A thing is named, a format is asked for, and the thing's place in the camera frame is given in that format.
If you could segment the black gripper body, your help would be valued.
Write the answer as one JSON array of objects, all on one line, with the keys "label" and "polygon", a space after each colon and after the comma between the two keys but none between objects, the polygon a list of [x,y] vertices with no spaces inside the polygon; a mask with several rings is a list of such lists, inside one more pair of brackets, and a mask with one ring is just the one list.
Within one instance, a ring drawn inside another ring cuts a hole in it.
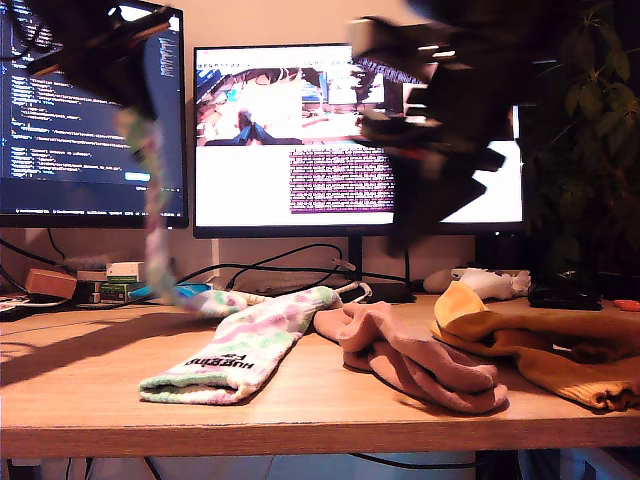
[{"label": "black gripper body", "polygon": [[30,75],[59,70],[84,74],[121,65],[144,65],[146,40],[170,26],[172,12],[161,6],[135,20],[122,17],[116,1],[29,1],[30,11],[49,29],[61,49],[31,62]]},{"label": "black gripper body", "polygon": [[403,116],[363,113],[363,142],[424,173],[494,172],[504,157],[489,144],[508,117],[508,61],[359,59],[361,66],[412,84]]}]

